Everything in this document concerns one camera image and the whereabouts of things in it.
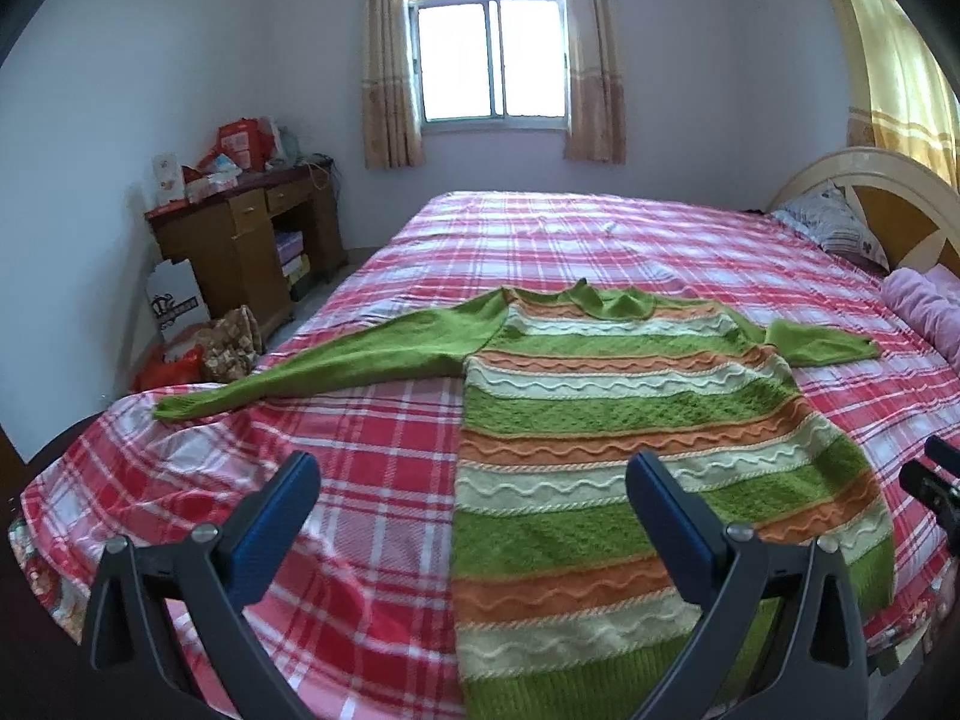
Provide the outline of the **left beige curtain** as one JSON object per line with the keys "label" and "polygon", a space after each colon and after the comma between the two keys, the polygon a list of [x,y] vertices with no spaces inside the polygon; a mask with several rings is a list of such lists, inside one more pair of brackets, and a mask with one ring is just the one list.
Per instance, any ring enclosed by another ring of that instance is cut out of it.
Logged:
{"label": "left beige curtain", "polygon": [[361,115],[368,169],[423,164],[407,0],[364,0]]}

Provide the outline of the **brown wooden desk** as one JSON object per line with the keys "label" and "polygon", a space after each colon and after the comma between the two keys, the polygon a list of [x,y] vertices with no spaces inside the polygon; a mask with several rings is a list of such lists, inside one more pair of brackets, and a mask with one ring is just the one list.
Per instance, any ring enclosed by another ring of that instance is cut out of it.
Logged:
{"label": "brown wooden desk", "polygon": [[174,202],[146,215],[161,255],[187,260],[210,314],[247,305],[270,337],[295,313],[278,236],[302,237],[306,284],[330,280],[348,255],[338,224],[338,182],[329,158],[241,177],[197,203]]}

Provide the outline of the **red gift box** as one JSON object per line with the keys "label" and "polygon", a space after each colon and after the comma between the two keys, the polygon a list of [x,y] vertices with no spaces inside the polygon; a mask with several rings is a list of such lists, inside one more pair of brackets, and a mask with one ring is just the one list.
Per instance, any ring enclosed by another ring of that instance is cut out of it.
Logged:
{"label": "red gift box", "polygon": [[274,135],[259,119],[244,117],[218,128],[217,148],[244,172],[262,172],[274,154]]}

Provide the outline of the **pink folded blanket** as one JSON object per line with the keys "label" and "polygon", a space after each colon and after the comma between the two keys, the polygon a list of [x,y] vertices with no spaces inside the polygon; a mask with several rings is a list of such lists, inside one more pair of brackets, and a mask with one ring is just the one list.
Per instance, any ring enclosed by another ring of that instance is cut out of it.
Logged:
{"label": "pink folded blanket", "polygon": [[882,281],[880,296],[918,335],[960,372],[960,280],[945,265],[931,270],[897,268]]}

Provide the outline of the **grey patterned pillow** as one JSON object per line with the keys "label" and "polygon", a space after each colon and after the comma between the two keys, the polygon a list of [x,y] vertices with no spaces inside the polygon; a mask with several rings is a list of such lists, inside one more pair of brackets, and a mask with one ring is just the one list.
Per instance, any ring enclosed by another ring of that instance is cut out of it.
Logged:
{"label": "grey patterned pillow", "polygon": [[873,266],[885,273],[890,271],[884,247],[832,182],[825,182],[788,200],[771,211],[771,216],[817,244],[827,254],[854,265]]}

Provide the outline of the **window with metal frame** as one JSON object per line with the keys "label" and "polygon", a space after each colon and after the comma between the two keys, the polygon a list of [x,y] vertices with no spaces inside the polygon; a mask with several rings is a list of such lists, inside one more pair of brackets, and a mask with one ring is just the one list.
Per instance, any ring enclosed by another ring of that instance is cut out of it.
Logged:
{"label": "window with metal frame", "polygon": [[428,132],[562,130],[566,0],[405,0]]}

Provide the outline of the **yellow side curtain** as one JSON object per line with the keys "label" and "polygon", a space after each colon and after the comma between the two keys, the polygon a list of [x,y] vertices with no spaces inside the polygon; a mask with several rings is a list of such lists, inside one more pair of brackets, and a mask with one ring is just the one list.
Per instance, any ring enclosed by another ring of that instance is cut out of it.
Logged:
{"label": "yellow side curtain", "polygon": [[958,185],[958,101],[934,54],[896,0],[832,0],[843,41],[848,143],[875,146]]}

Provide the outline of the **cream wooden headboard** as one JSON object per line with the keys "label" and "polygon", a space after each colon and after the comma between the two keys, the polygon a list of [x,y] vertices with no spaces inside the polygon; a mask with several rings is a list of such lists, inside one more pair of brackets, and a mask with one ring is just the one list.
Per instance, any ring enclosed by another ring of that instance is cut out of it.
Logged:
{"label": "cream wooden headboard", "polygon": [[891,266],[928,271],[944,265],[958,275],[958,192],[905,154],[855,146],[804,167],[771,200],[773,211],[827,182],[877,236]]}

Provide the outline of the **brown patterned bag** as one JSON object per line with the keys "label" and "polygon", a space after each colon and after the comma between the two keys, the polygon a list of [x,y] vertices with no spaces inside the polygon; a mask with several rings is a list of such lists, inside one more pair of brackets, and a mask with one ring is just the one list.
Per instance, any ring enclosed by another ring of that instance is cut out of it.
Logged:
{"label": "brown patterned bag", "polygon": [[245,304],[203,327],[195,341],[202,348],[203,375],[219,383],[249,376],[265,349],[256,316]]}

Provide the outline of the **red white plaid bedsheet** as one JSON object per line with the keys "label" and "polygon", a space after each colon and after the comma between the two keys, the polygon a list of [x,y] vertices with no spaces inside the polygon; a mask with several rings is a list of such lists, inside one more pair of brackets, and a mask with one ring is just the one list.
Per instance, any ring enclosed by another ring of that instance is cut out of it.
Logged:
{"label": "red white plaid bedsheet", "polygon": [[[607,195],[448,193],[259,372],[418,310],[576,283],[708,299],[757,325],[784,319],[877,344],[870,361],[801,367],[794,379],[861,447],[892,516],[892,603],[875,614],[859,608],[867,640],[887,645],[928,621],[944,598],[946,539],[896,478],[929,436],[957,436],[957,374],[884,304],[875,275],[770,216]],[[26,486],[8,536],[44,617],[78,634],[106,539],[164,543],[220,522],[302,450],[324,483],[249,614],[268,655],[322,718],[473,718],[452,609],[462,380],[389,380],[199,419],[156,416],[161,400],[210,388],[116,401]]]}

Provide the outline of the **red plastic bag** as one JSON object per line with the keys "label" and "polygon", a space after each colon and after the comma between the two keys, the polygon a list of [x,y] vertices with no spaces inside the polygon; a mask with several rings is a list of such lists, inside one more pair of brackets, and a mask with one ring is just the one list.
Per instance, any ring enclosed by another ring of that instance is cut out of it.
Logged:
{"label": "red plastic bag", "polygon": [[156,348],[139,373],[133,378],[133,392],[146,392],[153,388],[187,385],[203,380],[202,348],[192,346],[175,361],[164,359],[163,350]]}

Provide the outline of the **green orange striped knit sweater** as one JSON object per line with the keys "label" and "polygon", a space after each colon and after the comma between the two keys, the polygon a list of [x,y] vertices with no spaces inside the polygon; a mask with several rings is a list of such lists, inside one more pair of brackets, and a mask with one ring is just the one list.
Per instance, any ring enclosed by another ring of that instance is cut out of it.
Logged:
{"label": "green orange striped knit sweater", "polygon": [[778,544],[829,536],[859,608],[892,603],[893,523],[861,447],[801,367],[870,361],[870,338],[708,299],[576,283],[500,288],[343,335],[156,405],[163,421],[389,380],[462,380],[452,514],[455,653],[473,718],[623,718],[692,632],[626,464]]}

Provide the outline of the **right beige curtain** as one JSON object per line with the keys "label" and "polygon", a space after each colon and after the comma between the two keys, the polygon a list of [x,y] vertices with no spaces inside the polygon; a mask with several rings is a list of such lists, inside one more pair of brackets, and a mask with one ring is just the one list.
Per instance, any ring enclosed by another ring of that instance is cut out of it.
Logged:
{"label": "right beige curtain", "polygon": [[626,163],[626,107],[610,0],[566,0],[568,128],[565,158]]}

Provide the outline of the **beige curtain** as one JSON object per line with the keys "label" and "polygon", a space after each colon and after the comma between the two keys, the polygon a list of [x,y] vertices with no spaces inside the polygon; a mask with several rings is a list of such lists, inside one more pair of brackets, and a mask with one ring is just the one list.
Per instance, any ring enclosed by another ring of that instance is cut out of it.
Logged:
{"label": "beige curtain", "polygon": [[610,0],[566,0],[568,128],[565,158],[626,163],[626,107]]}
{"label": "beige curtain", "polygon": [[407,0],[364,0],[361,115],[368,169],[423,164]]}

